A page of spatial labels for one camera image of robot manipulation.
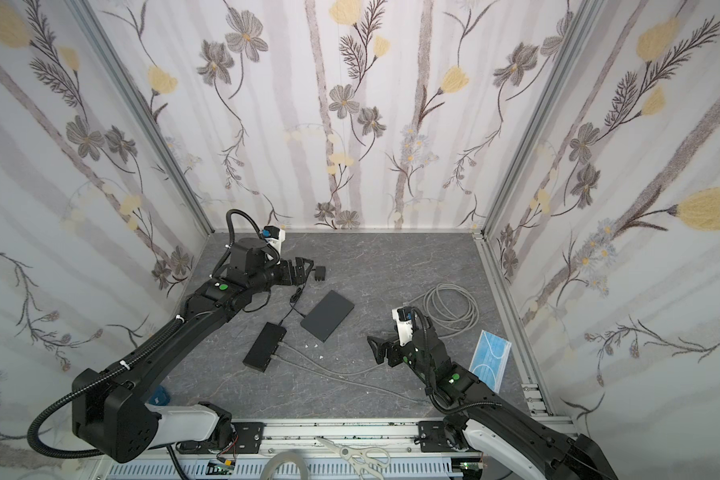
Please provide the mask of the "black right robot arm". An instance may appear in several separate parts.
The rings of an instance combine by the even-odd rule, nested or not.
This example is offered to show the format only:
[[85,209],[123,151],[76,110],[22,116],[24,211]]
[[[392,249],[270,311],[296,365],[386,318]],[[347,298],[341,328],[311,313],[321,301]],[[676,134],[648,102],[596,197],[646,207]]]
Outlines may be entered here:
[[406,366],[443,415],[446,444],[494,458],[522,479],[615,479],[599,445],[531,418],[451,359],[431,318],[413,306],[393,311],[395,333],[369,335],[375,362]]

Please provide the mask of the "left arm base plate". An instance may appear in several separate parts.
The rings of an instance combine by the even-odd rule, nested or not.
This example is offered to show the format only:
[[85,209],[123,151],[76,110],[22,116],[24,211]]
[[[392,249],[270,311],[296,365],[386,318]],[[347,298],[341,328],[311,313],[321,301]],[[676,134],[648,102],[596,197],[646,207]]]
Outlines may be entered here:
[[257,454],[263,440],[263,422],[222,420],[206,440],[187,440],[175,445],[180,454]]

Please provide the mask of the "slim ribbed black switch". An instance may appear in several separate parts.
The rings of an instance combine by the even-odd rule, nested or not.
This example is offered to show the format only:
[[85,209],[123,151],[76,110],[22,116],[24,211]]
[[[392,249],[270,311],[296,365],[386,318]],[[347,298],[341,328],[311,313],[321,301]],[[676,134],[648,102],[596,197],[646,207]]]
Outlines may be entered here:
[[267,322],[243,359],[243,365],[265,372],[279,344],[287,333],[285,327]]

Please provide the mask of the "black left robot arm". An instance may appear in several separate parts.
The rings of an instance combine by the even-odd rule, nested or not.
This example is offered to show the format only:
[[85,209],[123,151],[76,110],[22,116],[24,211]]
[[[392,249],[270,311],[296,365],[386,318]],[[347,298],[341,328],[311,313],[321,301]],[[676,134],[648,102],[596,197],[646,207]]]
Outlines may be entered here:
[[[284,231],[267,225],[251,237],[229,236],[208,279],[191,293],[175,317],[121,360],[97,372],[79,374],[70,393],[41,411],[26,440],[36,453],[60,459],[100,455],[127,463],[150,448],[182,441],[207,442],[227,433],[227,411],[209,403],[175,413],[150,404],[163,379],[209,335],[244,312],[259,293],[275,286],[303,286],[314,268],[311,259],[281,255]],[[40,438],[42,425],[64,406],[72,407],[72,432],[86,450],[62,450]]]

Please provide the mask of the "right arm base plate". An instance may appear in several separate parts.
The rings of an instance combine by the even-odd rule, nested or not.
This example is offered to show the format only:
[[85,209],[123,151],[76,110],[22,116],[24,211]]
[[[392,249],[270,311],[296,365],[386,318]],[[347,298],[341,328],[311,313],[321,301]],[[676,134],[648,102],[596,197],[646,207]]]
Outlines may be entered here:
[[467,452],[471,447],[456,426],[443,420],[422,420],[417,423],[414,443],[423,453]]

